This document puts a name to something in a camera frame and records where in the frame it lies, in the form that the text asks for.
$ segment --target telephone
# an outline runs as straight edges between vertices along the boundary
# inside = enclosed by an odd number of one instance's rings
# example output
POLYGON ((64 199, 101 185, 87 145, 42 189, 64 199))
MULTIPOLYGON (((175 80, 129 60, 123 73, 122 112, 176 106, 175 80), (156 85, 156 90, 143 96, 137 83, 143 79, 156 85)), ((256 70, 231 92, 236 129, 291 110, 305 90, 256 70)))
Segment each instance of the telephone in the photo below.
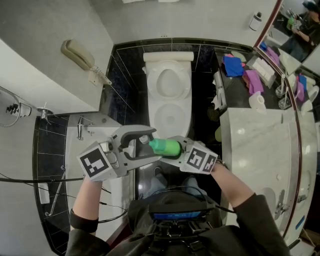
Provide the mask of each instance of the telephone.
POLYGON ((69 39, 63 41, 60 50, 65 56, 73 60, 83 70, 93 71, 100 78, 102 78, 107 85, 112 84, 106 75, 97 66, 95 66, 95 58, 92 56, 92 54, 88 52, 88 50, 77 40, 69 39))

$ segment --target person's right arm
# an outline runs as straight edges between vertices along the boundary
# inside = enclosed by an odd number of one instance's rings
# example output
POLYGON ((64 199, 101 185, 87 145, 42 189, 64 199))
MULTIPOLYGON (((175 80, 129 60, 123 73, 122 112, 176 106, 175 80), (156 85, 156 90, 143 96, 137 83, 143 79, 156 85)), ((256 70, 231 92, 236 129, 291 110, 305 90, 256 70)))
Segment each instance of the person's right arm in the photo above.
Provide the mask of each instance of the person's right arm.
POLYGON ((268 255, 289 256, 264 195, 256 195, 222 164, 211 171, 226 199, 233 207, 240 229, 268 255))

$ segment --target grab bar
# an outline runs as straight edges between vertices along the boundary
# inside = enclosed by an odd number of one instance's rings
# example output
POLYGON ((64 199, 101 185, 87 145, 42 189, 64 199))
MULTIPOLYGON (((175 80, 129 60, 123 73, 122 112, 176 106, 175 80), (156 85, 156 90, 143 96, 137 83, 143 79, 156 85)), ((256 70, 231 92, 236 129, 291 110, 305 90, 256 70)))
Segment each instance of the grab bar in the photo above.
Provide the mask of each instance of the grab bar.
MULTIPOLYGON (((62 166, 61 166, 61 169, 64 170, 64 173, 63 173, 62 178, 61 178, 61 180, 63 180, 63 179, 66 177, 66 169, 65 169, 65 167, 62 167, 62 166)), ((50 217, 50 216, 53 214, 53 212, 54 212, 55 205, 56 205, 57 198, 58 198, 58 194, 59 194, 59 191, 60 191, 61 186, 62 186, 62 182, 63 182, 63 181, 61 181, 61 182, 59 183, 58 189, 56 190, 56 194, 55 194, 54 199, 53 199, 53 203, 52 203, 52 206, 51 206, 51 211, 50 211, 50 213, 48 213, 47 211, 44 213, 44 215, 47 216, 47 217, 50 217)))

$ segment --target shoe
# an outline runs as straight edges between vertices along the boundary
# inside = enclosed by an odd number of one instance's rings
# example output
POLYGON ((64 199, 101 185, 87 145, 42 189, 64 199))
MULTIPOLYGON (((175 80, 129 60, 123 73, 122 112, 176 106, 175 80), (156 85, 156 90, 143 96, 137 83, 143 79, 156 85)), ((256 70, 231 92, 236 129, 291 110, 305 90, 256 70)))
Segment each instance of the shoe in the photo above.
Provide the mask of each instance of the shoe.
POLYGON ((156 177, 158 174, 164 174, 164 170, 162 169, 161 166, 157 166, 156 168, 154 168, 153 170, 153 174, 156 177))

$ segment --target blue object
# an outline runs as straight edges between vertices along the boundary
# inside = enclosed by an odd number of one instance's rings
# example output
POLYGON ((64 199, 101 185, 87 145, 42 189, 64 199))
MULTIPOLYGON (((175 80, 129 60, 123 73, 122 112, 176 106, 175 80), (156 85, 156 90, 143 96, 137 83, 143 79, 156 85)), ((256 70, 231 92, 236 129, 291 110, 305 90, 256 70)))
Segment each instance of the blue object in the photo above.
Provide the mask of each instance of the blue object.
POLYGON ((237 57, 223 57, 226 75, 228 77, 239 77, 244 74, 244 68, 240 58, 237 57))
POLYGON ((193 219, 200 215, 201 211, 182 212, 182 213, 155 213, 156 220, 184 220, 193 219))
POLYGON ((307 78, 304 75, 300 74, 299 75, 299 82, 301 84, 303 84, 303 89, 306 92, 307 91, 307 78))
POLYGON ((295 230, 297 230, 300 227, 300 225, 304 222, 304 220, 305 220, 305 216, 303 215, 303 217, 300 219, 298 224, 295 226, 295 230))
POLYGON ((267 48, 268 48, 265 42, 260 43, 259 47, 260 47, 261 50, 263 50, 265 52, 267 51, 267 48))

